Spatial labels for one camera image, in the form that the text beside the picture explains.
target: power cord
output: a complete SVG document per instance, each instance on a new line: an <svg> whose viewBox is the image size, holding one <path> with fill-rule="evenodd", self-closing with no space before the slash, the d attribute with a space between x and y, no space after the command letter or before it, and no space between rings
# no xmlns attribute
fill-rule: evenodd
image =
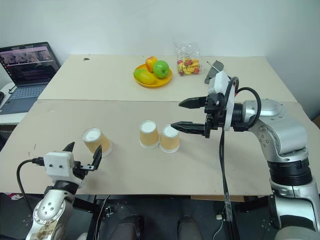
<svg viewBox="0 0 320 240"><path fill-rule="evenodd" d="M102 213L103 209L105 208L106 202L107 202L107 200L110 198L110 196L111 196L111 195L108 195L108 196L105 198L105 200L103 200L103 203L102 203L102 206L101 206L101 210L100 210L98 219L97 219L97 221L96 221L95 229L94 229L94 240L97 240L97 235L99 234L99 231L97 231L97 230L98 230L99 218L100 218L101 213Z"/></svg>
<svg viewBox="0 0 320 240"><path fill-rule="evenodd" d="M18 185L19 185L19 188L20 188L20 191L23 195L23 198L25 199L25 202L26 202L26 205L31 213L31 215L33 214L33 209L31 207L31 204L27 198L27 195L25 193L25 190L24 190L24 187L22 186L22 183L21 183L21 178L20 178L20 170L21 170L21 167L26 164L26 163L33 163L33 164L38 164L40 166L44 166L45 163L44 163L44 159L43 157L36 157L36 158L33 158L33 159L29 159L29 160L25 160L23 162L21 162L18 166L18 168L16 169L16 179L17 179L17 182L18 182Z"/></svg>
<svg viewBox="0 0 320 240"><path fill-rule="evenodd" d="M239 85L239 79L237 77L231 78L231 80L228 83L227 89L225 91L225 99L226 101L223 103L222 111L221 113L224 113L227 107L227 102L229 99L230 91L232 86L235 86L235 94L237 95L241 91L249 91L251 92L256 101L257 101L257 112L256 115L251 123L247 126L247 129L252 128L257 121L259 120L260 114L261 114L261 99L258 95L258 93L252 89L251 87L242 87L238 89ZM219 143L219 160L220 160L220 166L221 166L221 171L222 171L222 183L223 183L223 193L224 193L224 207L225 207L225 214L226 214L226 220L229 226L229 230L231 231L231 239L237 238L237 230L235 229L235 226L233 224L233 213L232 213L232 206L231 206L231 201L230 201L230 195L229 195L229 189L228 189L228 184L227 184L227 179L226 179L226 174L225 174L225 131L222 128L221 132L221 137L220 137L220 143ZM223 222L221 223L221 226L219 230L213 235L212 240L214 240L215 236L217 233L221 230L223 226Z"/></svg>
<svg viewBox="0 0 320 240"><path fill-rule="evenodd" d="M133 215L137 215L134 211L132 211L127 205L124 205L126 209L128 209Z"/></svg>
<svg viewBox="0 0 320 240"><path fill-rule="evenodd" d="M220 225L219 229L213 234L212 240L215 240L216 236L221 231L223 225L224 225L224 221L221 221L221 225Z"/></svg>
<svg viewBox="0 0 320 240"><path fill-rule="evenodd" d="M16 87L16 85L14 85L12 88L9 89L8 93L12 94L11 90L14 89Z"/></svg>
<svg viewBox="0 0 320 240"><path fill-rule="evenodd" d="M249 124L248 126L248 129L252 128L256 123L257 121L259 120L260 118L260 113L261 113L261 99L260 99L260 96L259 94L251 87L242 87L240 89L238 89L238 91L236 91L236 93L240 93L241 91L249 91L251 92L255 99L256 99L256 103L257 103L257 110L256 110L256 115L253 119L253 121Z"/></svg>

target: bag of candy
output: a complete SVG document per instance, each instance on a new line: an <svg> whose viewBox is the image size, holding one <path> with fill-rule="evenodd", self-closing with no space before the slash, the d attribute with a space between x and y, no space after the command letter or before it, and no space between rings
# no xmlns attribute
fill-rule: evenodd
<svg viewBox="0 0 320 240"><path fill-rule="evenodd" d="M198 74L203 71L199 64L199 47L197 44L174 43L177 57L178 73L183 75Z"/></svg>

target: fruit plate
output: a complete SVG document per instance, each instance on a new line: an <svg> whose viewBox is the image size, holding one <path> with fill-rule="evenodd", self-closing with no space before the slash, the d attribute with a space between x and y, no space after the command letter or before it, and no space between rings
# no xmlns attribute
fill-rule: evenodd
<svg viewBox="0 0 320 240"><path fill-rule="evenodd" d="M148 71L147 66L145 64L138 66L135 70L138 70L138 69L146 69ZM133 76L133 77L136 80L136 82L138 84L140 84L141 86L144 86L147 88L157 88L157 87L161 87L161 86L167 84L168 82L170 82L170 80L172 78L172 71L171 71L171 69L169 69L169 70L170 70L170 72L169 72L168 76L166 76L165 78L156 78L156 81L153 84L144 84L144 83L140 82L138 80L138 78L136 78L135 76Z"/></svg>

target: laptop screen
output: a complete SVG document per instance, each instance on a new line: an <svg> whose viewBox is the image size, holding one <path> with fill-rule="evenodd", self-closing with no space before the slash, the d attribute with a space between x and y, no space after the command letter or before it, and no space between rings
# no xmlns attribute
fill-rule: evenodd
<svg viewBox="0 0 320 240"><path fill-rule="evenodd" d="M46 84L60 67L47 42L0 48L0 62L17 86Z"/></svg>

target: table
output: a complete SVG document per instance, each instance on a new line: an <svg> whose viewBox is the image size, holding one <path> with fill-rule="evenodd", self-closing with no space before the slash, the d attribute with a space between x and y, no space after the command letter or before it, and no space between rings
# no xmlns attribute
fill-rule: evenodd
<svg viewBox="0 0 320 240"><path fill-rule="evenodd" d="M96 172L88 174L79 194L222 195L220 131L213 131L211 139L181 133L180 149L172 154L159 147L144 149L139 145L142 120L155 120L159 131L165 124L177 121L203 123L203 109L181 108L178 102L205 96L208 87L204 84L206 74L179 77L173 70L172 81L165 87L143 88L133 80L132 72L144 59L141 56L71 55L0 152L0 174L7 179L0 182L0 191L19 191L15 172L21 161L59 151L72 141L75 141L75 160L91 163L92 154L81 135L85 129L97 127L112 140L114 149L101 161ZM175 66L174 56L159 59ZM312 173L320 180L316 172L320 131L265 58L202 57L200 61L206 59L222 61L229 75L239 77L241 87L253 87L262 97L282 102L289 114L305 126ZM128 64L130 70L124 68L118 72L114 60ZM246 99L254 98L245 93L236 97L237 101ZM256 137L250 132L230 131L225 138L230 194L268 195L271 192L269 169ZM45 187L51 185L44 169L34 164L23 167L21 178L27 193L43 193Z"/></svg>
<svg viewBox="0 0 320 240"><path fill-rule="evenodd" d="M71 55L38 99L181 102L186 98L208 95L208 85L204 81L210 66L206 61L213 63L218 60L224 64L229 76L239 78L240 87L255 89L261 98L297 102L265 57L204 56L200 63L206 72L179 76L175 56L157 56L169 64L173 73L172 80L157 89L143 88L133 79L135 68L144 64L146 58L134 55ZM240 102L254 99L247 92L236 98Z"/></svg>
<svg viewBox="0 0 320 240"><path fill-rule="evenodd" d="M320 180L320 131L298 103L283 103L306 127L312 173ZM159 147L140 146L139 124L145 119L154 119L161 130L167 123L180 120L202 123L205 114L201 109L177 107L176 102L38 100L0 152L1 176L7 179L0 182L0 189L18 192L15 171L22 160L60 151L72 141L75 160L91 163L92 154L81 136L85 129L98 127L112 140L113 150L97 171L88 174L79 194L223 194L218 159L220 131L212 131L210 139L180 133L180 149L170 154ZM268 195L269 169L256 137L250 132L230 131L225 138L230 193ZM43 193L51 184L44 168L34 164L23 167L21 178L29 193Z"/></svg>
<svg viewBox="0 0 320 240"><path fill-rule="evenodd" d="M10 97L10 94L8 93L9 89L11 89L15 84L13 82L8 83L5 85L0 91L4 93L4 99L2 100L0 104L0 108L5 104L5 102ZM26 112L20 112L20 113L12 113L12 114L3 114L0 115L0 125L17 125L24 119L24 117L27 115Z"/></svg>

